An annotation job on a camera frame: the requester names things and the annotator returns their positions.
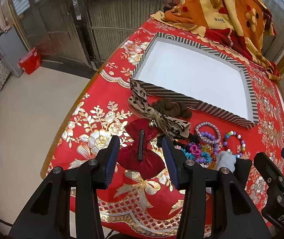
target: tiled floor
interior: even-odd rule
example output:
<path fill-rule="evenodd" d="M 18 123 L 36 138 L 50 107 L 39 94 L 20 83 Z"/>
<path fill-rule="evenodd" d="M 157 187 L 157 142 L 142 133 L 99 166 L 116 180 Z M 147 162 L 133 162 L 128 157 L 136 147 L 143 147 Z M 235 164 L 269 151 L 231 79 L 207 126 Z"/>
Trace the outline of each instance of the tiled floor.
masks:
<path fill-rule="evenodd" d="M 50 145 L 89 79 L 39 68 L 0 92 L 0 218 L 13 223 L 42 179 Z M 74 213 L 71 235 L 75 237 Z M 7 234 L 10 227 L 0 223 Z"/>

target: red tablecloth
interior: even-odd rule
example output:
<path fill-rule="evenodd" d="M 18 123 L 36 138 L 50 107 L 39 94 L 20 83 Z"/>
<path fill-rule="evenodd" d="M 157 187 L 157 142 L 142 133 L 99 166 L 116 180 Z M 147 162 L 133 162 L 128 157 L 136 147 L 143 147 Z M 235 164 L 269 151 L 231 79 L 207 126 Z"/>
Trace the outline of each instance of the red tablecloth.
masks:
<path fill-rule="evenodd" d="M 284 161 L 280 156 L 281 148 L 284 147 L 284 110 L 275 83 L 256 65 L 236 52 L 153 19 L 145 22 L 114 53 L 80 103 L 74 106 L 74 113 L 57 141 L 51 163 L 47 167 L 48 172 L 55 166 L 73 168 L 94 158 L 108 144 L 112 135 L 120 137 L 122 147 L 132 142 L 125 132 L 125 126 L 137 118 L 128 110 L 127 99 L 131 96 L 129 78 L 148 42 L 158 31 L 213 47 L 246 65 L 258 102 L 259 125 L 247 130 L 206 113 L 193 111 L 191 131 L 194 132 L 195 125 L 202 121 L 216 125 L 222 136 L 231 130 L 237 131 L 245 139 L 244 158 L 253 159 L 256 153 L 265 152 L 284 173 Z M 213 84 L 214 78 L 218 76 L 212 73 L 212 78 L 207 78 L 208 85 Z M 228 94 L 219 94 L 216 87 L 216 94 L 227 99 L 232 96 L 232 89 L 235 88 L 230 87 Z M 149 146 L 163 158 L 161 149 L 156 147 L 156 141 Z M 236 151 L 239 141 L 229 139 L 229 146 L 232 151 Z M 265 181 L 252 167 L 246 191 L 259 210 L 266 204 L 266 188 Z M 181 216 L 183 193 L 184 191 L 173 188 L 167 169 L 155 178 L 144 181 L 139 173 L 127 171 L 117 164 L 109 188 L 98 191 L 102 223 L 136 237 L 175 236 Z M 71 210 L 74 210 L 74 199 L 71 197 Z M 210 196 L 207 196 L 206 235 L 210 233 L 210 200 Z"/>

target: metal screw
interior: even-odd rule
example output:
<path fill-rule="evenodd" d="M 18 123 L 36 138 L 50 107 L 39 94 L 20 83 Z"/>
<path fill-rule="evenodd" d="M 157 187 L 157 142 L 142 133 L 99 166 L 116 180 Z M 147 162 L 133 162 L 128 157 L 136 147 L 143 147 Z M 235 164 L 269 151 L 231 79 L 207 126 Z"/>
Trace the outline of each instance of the metal screw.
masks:
<path fill-rule="evenodd" d="M 98 163 L 97 159 L 90 159 L 89 165 L 96 165 Z"/>
<path fill-rule="evenodd" d="M 190 165 L 190 166 L 192 166 L 192 165 L 195 164 L 195 162 L 194 162 L 193 160 L 191 160 L 191 159 L 186 160 L 185 163 L 186 163 L 187 165 Z"/>
<path fill-rule="evenodd" d="M 229 174 L 229 168 L 227 168 L 227 167 L 222 167 L 221 168 L 221 171 L 222 171 L 222 173 L 225 173 L 225 174 Z"/>
<path fill-rule="evenodd" d="M 58 167 L 54 167 L 52 171 L 53 171 L 53 173 L 59 173 L 59 172 L 62 171 L 62 168 L 59 167 L 59 166 Z"/>

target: colorful bead bracelet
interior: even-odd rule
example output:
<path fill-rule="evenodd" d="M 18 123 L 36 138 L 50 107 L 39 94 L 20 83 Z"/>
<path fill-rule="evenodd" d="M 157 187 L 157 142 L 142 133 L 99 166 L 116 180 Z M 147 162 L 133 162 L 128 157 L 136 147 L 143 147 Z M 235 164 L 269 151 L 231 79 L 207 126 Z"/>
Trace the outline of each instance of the colorful bead bracelet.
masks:
<path fill-rule="evenodd" d="M 215 139 L 215 136 L 208 133 L 207 131 L 200 132 L 199 129 L 202 126 L 209 126 L 209 127 L 213 128 L 216 135 L 217 135 L 217 139 Z M 198 124 L 195 127 L 195 132 L 204 143 L 209 144 L 209 145 L 217 145 L 221 140 L 221 134 L 220 134 L 219 130 L 217 129 L 217 127 L 215 125 L 213 125 L 212 123 L 207 122 L 207 121 Z"/>
<path fill-rule="evenodd" d="M 236 131 L 230 131 L 230 132 L 228 132 L 228 133 L 225 135 L 224 139 L 223 139 L 223 141 L 224 141 L 224 142 L 223 142 L 223 146 L 224 146 L 224 148 L 226 149 L 226 152 L 235 155 L 237 158 L 242 157 L 242 156 L 243 156 L 242 153 L 234 154 L 234 153 L 231 151 L 231 149 L 229 149 L 227 140 L 228 140 L 228 138 L 229 138 L 230 136 L 235 136 L 235 137 L 237 137 L 237 139 L 240 141 L 241 151 L 242 151 L 242 152 L 245 152 L 245 147 L 246 147 L 245 141 L 243 140 L 243 138 L 241 137 L 241 135 L 240 135 L 239 133 L 237 133 Z"/>
<path fill-rule="evenodd" d="M 195 160 L 196 163 L 203 165 L 208 165 L 212 162 L 212 158 L 209 153 L 201 151 L 197 145 L 192 144 L 189 147 L 190 153 L 186 152 L 184 148 L 181 148 L 181 146 L 174 146 L 176 149 L 179 149 L 183 151 L 187 159 Z"/>

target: beaded bracelet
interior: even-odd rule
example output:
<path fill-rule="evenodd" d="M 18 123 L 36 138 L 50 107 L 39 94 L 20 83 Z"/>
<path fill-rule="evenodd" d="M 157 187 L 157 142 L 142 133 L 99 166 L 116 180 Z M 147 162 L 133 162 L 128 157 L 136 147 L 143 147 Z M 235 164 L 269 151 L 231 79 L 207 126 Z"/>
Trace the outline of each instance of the beaded bracelet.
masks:
<path fill-rule="evenodd" d="M 190 146 L 190 153 L 186 152 L 184 148 L 182 148 L 181 146 L 174 146 L 176 149 L 179 149 L 179 150 L 182 150 L 183 153 L 185 154 L 186 158 L 187 159 L 190 159 L 190 160 L 195 160 L 196 163 L 199 163 L 203 166 L 203 164 L 210 164 L 212 162 L 212 158 L 210 156 L 209 153 L 207 152 L 204 152 L 204 151 L 201 151 L 197 145 L 193 144 Z"/>
<path fill-rule="evenodd" d="M 213 128 L 216 135 L 217 135 L 217 139 L 215 139 L 215 136 L 208 133 L 207 131 L 200 132 L 199 129 L 202 126 L 210 126 L 211 128 Z M 220 134 L 219 130 L 217 129 L 217 127 L 215 125 L 213 125 L 212 123 L 207 122 L 207 121 L 198 124 L 195 127 L 195 132 L 204 143 L 209 144 L 209 145 L 217 145 L 221 140 L 221 134 Z"/>
<path fill-rule="evenodd" d="M 163 140 L 163 138 L 165 137 L 165 135 L 164 134 L 162 134 L 162 135 L 159 135 L 158 137 L 157 137 L 157 147 L 158 148 L 161 148 L 162 147 L 162 140 Z M 189 147 L 191 146 L 191 145 L 193 145 L 193 144 L 196 144 L 196 145 L 199 145 L 200 144 L 200 138 L 196 135 L 196 134 L 191 134 L 191 133 L 189 133 L 189 143 L 187 143 L 187 144 L 183 144 L 183 143 L 181 143 L 181 142 L 178 142 L 178 141 L 176 141 L 176 140 L 173 140 L 172 142 L 173 142 L 173 145 L 175 145 L 175 146 L 181 146 L 183 149 L 185 149 L 185 151 L 186 152 L 188 152 L 189 153 Z"/>
<path fill-rule="evenodd" d="M 223 139 L 223 146 L 224 148 L 226 149 L 226 152 L 230 153 L 230 154 L 233 154 L 235 155 L 235 157 L 239 158 L 239 157 L 242 157 L 243 154 L 242 153 L 239 153 L 239 154 L 234 154 L 231 149 L 229 149 L 228 147 L 228 143 L 227 143 L 227 139 L 230 137 L 230 136 L 236 136 L 237 139 L 240 141 L 240 144 L 241 144 L 241 151 L 244 152 L 245 151 L 245 141 L 243 140 L 243 138 L 241 137 L 241 135 L 239 133 L 237 133 L 236 131 L 230 131 L 228 132 L 224 139 Z"/>

